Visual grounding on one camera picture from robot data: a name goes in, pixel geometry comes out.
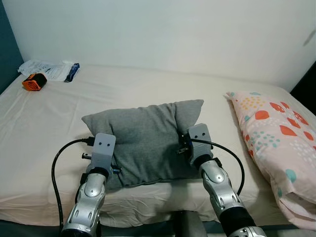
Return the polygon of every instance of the teal wall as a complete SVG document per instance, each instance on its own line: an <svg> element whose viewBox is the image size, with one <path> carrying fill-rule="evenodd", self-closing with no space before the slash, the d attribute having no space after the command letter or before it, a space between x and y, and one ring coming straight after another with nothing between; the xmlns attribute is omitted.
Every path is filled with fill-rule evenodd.
<svg viewBox="0 0 316 237"><path fill-rule="evenodd" d="M0 93L19 75L17 69L23 63L13 31L0 1Z"/></svg>

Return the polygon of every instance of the mattress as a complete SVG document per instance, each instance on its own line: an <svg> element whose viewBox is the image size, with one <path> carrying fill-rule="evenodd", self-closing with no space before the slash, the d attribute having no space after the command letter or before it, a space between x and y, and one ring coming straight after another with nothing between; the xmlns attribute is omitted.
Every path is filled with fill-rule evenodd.
<svg viewBox="0 0 316 237"><path fill-rule="evenodd" d="M58 225L58 209L50 169L58 150L74 139L91 136L81 117L114 108L203 99L199 122L206 123L212 141L233 150L245 169L241 199L257 225L288 224L269 183L248 156L227 91L256 90L299 103L284 89L220 77L130 68L83 65L72 83L48 82L39 92L27 92L19 76L0 96L0 219L40 226ZM306 117L313 116L304 109ZM64 216L75 200L80 176L89 163L85 144L65 150L56 165L56 180ZM213 150L238 189L241 173L229 154ZM161 222L178 210L197 211L203 221L217 220L201 180L109 191L101 223L131 227Z"/></svg>

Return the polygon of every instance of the black cable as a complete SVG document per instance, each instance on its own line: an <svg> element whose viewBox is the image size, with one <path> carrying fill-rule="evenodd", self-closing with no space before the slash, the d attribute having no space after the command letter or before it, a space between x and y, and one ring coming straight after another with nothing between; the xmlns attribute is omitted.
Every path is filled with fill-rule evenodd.
<svg viewBox="0 0 316 237"><path fill-rule="evenodd" d="M51 165L51 180L53 182L53 187L54 187L54 191L55 191L55 195L56 195L56 199L57 199L57 205L58 205L58 213L59 213L59 235L64 227L64 216L63 216L63 208L61 205L61 200L60 200L60 196L59 196L59 192L58 192L58 188L56 185L56 180L55 180L55 165L57 162L57 159L59 157L59 155L70 145L77 143L77 142L88 142L88 139L83 138L83 139L77 139L74 140L72 142L67 143L66 145L64 145L59 152L56 154L55 159L53 161L53 164Z"/></svg>
<svg viewBox="0 0 316 237"><path fill-rule="evenodd" d="M238 164L240 166L240 169L241 169L241 183L240 183L239 189L237 191L237 194L240 195L241 190L243 188L243 184L245 183L245 171L243 169L242 163L241 163L240 159L238 158L238 156L236 156L235 153L232 152L231 150L229 150L228 148L223 147L222 145L219 145L219 144L214 143L214 142L209 142L209 141L204 141L204 140L199 140L199 139L190 139L190 141L192 141L192 142L199 142L199 143L205 143L205 144L213 145L214 147L218 147L220 149L223 149L224 151L226 151L229 154L231 154L237 160L237 162L238 162Z"/></svg>

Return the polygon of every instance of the white wall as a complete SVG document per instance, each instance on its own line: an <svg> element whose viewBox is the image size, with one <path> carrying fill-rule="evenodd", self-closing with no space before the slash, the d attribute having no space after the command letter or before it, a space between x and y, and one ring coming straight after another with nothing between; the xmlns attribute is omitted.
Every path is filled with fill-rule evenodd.
<svg viewBox="0 0 316 237"><path fill-rule="evenodd" d="M3 0L24 60L265 81L316 60L315 0Z"/></svg>

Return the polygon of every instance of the pillow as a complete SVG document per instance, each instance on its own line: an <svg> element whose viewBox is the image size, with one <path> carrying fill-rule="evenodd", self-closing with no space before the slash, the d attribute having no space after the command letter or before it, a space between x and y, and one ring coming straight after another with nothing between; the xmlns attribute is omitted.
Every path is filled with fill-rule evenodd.
<svg viewBox="0 0 316 237"><path fill-rule="evenodd" d="M161 180L197 178L179 149L178 133L197 121L203 100L106 110L82 117L92 134L116 136L112 165L122 168L107 183L108 189L152 184Z"/></svg>
<svg viewBox="0 0 316 237"><path fill-rule="evenodd" d="M290 222L315 229L316 134L285 101L258 92L229 92L249 154L271 183Z"/></svg>

